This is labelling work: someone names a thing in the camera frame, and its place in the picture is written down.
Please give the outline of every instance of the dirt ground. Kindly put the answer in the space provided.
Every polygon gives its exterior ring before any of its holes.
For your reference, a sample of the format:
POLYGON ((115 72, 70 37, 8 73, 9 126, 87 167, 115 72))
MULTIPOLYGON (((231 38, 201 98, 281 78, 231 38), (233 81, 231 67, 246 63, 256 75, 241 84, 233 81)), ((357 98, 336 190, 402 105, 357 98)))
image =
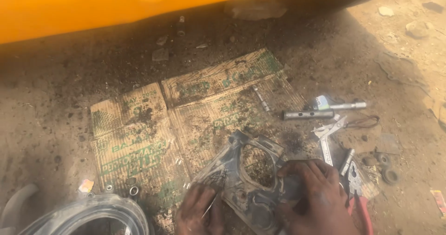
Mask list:
MULTIPOLYGON (((379 115, 382 132, 397 135, 402 152, 391 158, 399 183, 380 181, 381 194, 368 204, 375 234, 444 234, 446 223, 430 190, 446 192, 446 135, 425 104, 427 93, 388 79, 375 62, 385 50, 414 60, 416 68, 403 75, 426 83, 432 98, 446 100, 446 17, 421 5, 428 1, 446 6, 446 0, 371 0, 318 16, 289 10, 278 19, 241 21, 216 4, 1 45, 0 206, 35 182, 40 192, 22 210, 23 227, 78 198, 82 179, 97 181, 91 105, 267 47, 291 67, 288 81, 304 98, 364 99, 371 102, 364 114, 379 115), (395 15, 379 15, 380 6, 395 15), (175 36, 179 15, 187 22, 183 38, 175 36), (432 23, 428 37, 406 35, 414 20, 432 23), (153 62, 163 35, 169 35, 169 61, 153 62), (203 43, 209 47, 195 48, 203 43)), ((361 152, 375 146, 370 139, 351 141, 361 152)), ((93 191, 100 191, 97 185, 93 191)))

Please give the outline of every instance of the yellow vehicle body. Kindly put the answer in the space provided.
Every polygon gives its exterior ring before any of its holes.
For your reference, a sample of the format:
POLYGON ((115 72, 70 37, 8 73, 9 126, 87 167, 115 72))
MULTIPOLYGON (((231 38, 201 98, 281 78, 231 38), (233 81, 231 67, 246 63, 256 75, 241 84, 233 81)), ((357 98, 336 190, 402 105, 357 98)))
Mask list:
POLYGON ((0 44, 138 21, 225 0, 0 0, 0 44))

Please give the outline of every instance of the dirty hand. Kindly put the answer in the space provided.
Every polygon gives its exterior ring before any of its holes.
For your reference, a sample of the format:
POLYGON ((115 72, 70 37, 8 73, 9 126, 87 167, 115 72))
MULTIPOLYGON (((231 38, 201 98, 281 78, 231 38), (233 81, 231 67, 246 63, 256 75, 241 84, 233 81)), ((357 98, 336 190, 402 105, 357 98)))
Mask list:
POLYGON ((320 159, 288 161, 277 176, 299 175, 306 186, 304 213, 296 213, 289 204, 277 207, 288 235, 359 235, 345 208, 347 194, 339 184, 338 171, 320 159))
POLYGON ((217 193, 207 185, 194 184, 176 215, 178 235, 223 235, 224 220, 220 194, 202 218, 217 193))

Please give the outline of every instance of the adjustable wrench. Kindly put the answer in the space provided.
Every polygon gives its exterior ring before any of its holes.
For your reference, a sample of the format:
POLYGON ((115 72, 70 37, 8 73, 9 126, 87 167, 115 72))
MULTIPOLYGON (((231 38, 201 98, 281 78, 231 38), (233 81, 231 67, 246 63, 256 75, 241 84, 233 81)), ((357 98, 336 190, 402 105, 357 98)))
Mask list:
POLYGON ((328 146, 328 136, 336 132, 338 129, 343 128, 347 121, 347 116, 340 118, 341 116, 336 114, 333 119, 337 120, 336 123, 324 125, 320 128, 314 128, 311 132, 314 132, 317 137, 319 137, 319 142, 321 144, 322 154, 324 157, 324 162, 333 166, 331 160, 330 148, 328 146))

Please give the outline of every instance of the red-handled pliers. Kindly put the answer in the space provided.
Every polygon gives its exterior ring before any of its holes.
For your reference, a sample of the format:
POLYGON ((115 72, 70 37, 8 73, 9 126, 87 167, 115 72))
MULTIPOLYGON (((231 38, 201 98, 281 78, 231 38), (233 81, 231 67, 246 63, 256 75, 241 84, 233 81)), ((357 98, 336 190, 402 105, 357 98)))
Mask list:
POLYGON ((354 207, 354 203, 358 202, 359 212, 364 222, 367 235, 373 235, 373 227, 371 226, 370 215, 367 210, 368 199, 362 195, 362 181, 358 173, 356 163, 352 161, 348 169, 348 181, 350 188, 350 200, 348 202, 348 213, 351 215, 354 207))

